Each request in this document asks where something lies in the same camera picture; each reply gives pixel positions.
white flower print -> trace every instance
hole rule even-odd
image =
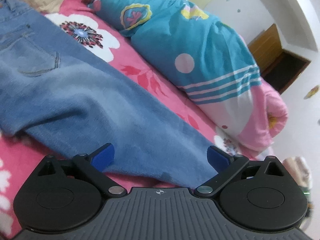
[[[239,144],[235,140],[231,139],[218,126],[216,127],[215,131],[216,135],[213,137],[213,141],[218,148],[230,155],[241,154]]]
[[[114,58],[110,48],[120,47],[119,41],[112,34],[98,29],[98,23],[88,16],[71,14],[67,17],[63,14],[51,13],[46,17],[106,62]]]
[[[3,160],[0,159],[0,169],[4,167]],[[10,200],[3,194],[9,187],[9,178],[11,174],[7,170],[0,170],[0,231],[10,235],[12,231],[13,218],[5,212],[10,210]]]

white wall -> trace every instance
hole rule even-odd
[[[205,10],[219,16],[222,22],[234,28],[246,43],[275,22],[260,0],[212,0]]]
[[[311,2],[319,17],[320,0],[311,0]],[[273,149],[281,159],[289,156],[304,156],[311,168],[314,179],[311,194],[315,209],[307,233],[318,240],[320,239],[320,93],[310,99],[303,98],[311,88],[320,85],[320,53],[291,45],[287,45],[286,49],[312,62],[282,94],[289,109],[289,119],[284,130],[275,138]]]

blue denim jeans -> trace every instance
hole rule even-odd
[[[112,143],[110,172],[188,187],[217,174],[211,142],[19,0],[0,1],[0,129],[66,157]]]

black robot gripper base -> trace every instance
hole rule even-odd
[[[15,240],[311,240],[298,228],[307,200],[274,156],[250,161],[215,146],[218,174],[194,191],[127,191],[91,165],[46,156],[13,203],[22,226]]]

